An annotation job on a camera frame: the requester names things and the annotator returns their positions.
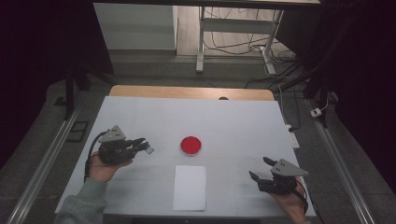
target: red petri dish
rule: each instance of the red petri dish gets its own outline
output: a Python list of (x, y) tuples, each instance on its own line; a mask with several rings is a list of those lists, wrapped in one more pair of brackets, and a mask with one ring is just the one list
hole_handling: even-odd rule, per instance
[(195, 155), (201, 149), (201, 141), (194, 136), (188, 136), (181, 141), (180, 146), (187, 155)]

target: white table surface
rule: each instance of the white table surface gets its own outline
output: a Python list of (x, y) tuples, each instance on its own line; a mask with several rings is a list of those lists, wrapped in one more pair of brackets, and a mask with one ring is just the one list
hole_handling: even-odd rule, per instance
[[(155, 151), (137, 153), (117, 171), (106, 192), (106, 214), (161, 217), (283, 217), (276, 202), (260, 192), (248, 171), (272, 179), (262, 157), (298, 166), (275, 101), (218, 101), (107, 96), (82, 150), (64, 198), (83, 185), (85, 160), (94, 137), (118, 124), (127, 139), (145, 137)], [(180, 150), (186, 136), (202, 142), (192, 157)], [(206, 168), (206, 210), (174, 211), (176, 165)], [(314, 216), (310, 200), (308, 216)]]

